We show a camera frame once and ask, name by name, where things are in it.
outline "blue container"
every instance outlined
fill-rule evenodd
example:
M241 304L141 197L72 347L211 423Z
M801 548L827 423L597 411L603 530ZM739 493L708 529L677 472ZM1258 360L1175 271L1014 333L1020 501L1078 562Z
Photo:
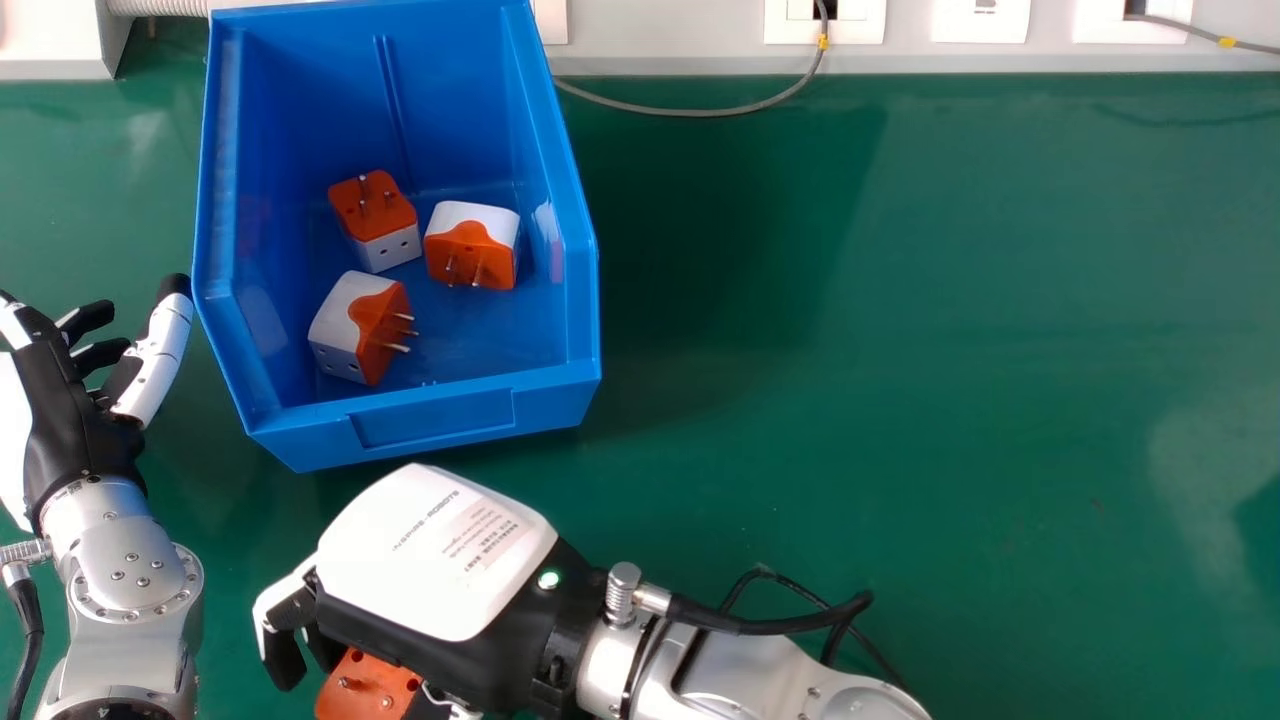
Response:
M521 218L515 291L403 282L420 337L378 388L316 370L307 329L358 269L332 183L388 170ZM573 427L600 380L595 236L527 0L221 12L209 40L196 307L244 430L296 471Z

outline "label on robot hand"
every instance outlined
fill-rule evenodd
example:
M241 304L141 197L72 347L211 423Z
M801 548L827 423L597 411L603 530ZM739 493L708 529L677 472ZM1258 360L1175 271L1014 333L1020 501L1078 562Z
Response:
M460 577L483 573L516 544L529 524L488 497L471 503L442 533L440 553Z

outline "green table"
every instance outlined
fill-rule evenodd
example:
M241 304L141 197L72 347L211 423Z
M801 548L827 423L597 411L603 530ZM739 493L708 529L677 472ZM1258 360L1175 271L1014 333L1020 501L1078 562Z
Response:
M132 331L188 266L202 44L163 24L114 85L0 87L6 288L111 296ZM874 588L860 626L938 719L1280 717L1280 79L832 77L735 120L566 115L605 380L575 432L431 461L707 601L758 561ZM198 333L148 447L209 569L202 716L308 717L319 678L275 692L250 605L394 465L285 470ZM42 684L65 623L38 574ZM5 682L17 637L0 610Z

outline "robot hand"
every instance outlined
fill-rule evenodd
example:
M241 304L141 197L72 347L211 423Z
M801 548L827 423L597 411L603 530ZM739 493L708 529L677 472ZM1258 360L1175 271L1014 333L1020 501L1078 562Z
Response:
M37 539L0 548L27 629L8 717L20 715L44 635L29 565L51 559L67 587L70 642L37 719L195 714L204 571L151 518L134 464L178 372L191 281L166 278L137 340L81 338L115 315L101 300L51 320L0 291L0 501ZM100 389L84 378L114 365Z
M735 618L641 582L628 562L595 570L534 510L410 465L353 500L316 552L259 596L253 624L285 691L306 671L292 639L303 630L332 673L320 720L442 708L454 720L521 710L553 720L928 720L900 688L833 670L785 637L844 637L870 594L822 605L800 618ZM837 646L828 641L824 659Z

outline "silver metal joint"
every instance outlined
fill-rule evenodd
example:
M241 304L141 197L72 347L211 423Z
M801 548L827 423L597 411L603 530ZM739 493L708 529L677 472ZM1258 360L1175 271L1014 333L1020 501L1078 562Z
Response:
M640 587L640 568L618 562L609 570L604 591L604 619L612 628L626 628L636 619L635 592Z
M42 539L29 539L13 544L0 546L0 565L10 562L26 562L27 565L40 565L50 560L54 552L49 543Z
M0 575L4 577L4 587L12 588L22 580L29 580L31 569L20 560L17 562L6 562L4 568L0 568Z
M671 591L650 583L641 583L634 597L636 607L666 618L671 609Z

